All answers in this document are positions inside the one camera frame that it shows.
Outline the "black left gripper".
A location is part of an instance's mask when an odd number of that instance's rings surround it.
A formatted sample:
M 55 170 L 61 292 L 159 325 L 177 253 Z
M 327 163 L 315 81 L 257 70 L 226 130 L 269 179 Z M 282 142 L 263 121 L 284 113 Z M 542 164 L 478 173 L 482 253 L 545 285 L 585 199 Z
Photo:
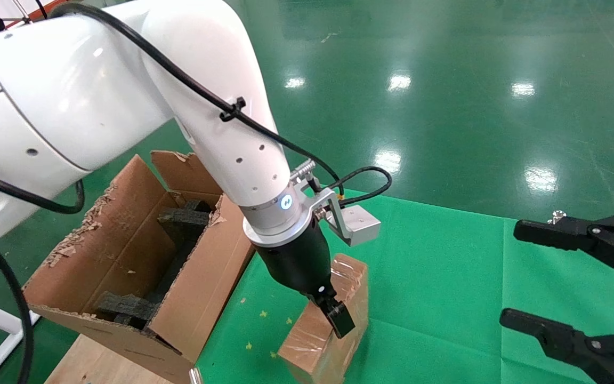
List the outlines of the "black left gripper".
M 318 224 L 309 224 L 287 244 L 259 246 L 257 252 L 276 282 L 315 303 L 337 338 L 343 339 L 355 328 L 348 307 L 335 297 L 331 283 L 330 250 Z

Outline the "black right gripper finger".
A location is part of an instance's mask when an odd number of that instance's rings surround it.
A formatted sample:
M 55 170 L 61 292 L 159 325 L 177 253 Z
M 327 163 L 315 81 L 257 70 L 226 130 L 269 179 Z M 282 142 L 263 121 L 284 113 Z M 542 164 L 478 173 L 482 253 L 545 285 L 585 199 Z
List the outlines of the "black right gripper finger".
M 614 216 L 599 220 L 564 216 L 547 223 L 519 220 L 514 238 L 558 250 L 584 251 L 614 268 Z
M 587 336 L 547 318 L 505 308 L 500 324 L 538 340 L 546 357 L 577 367 L 594 383 L 614 383 L 614 334 Z

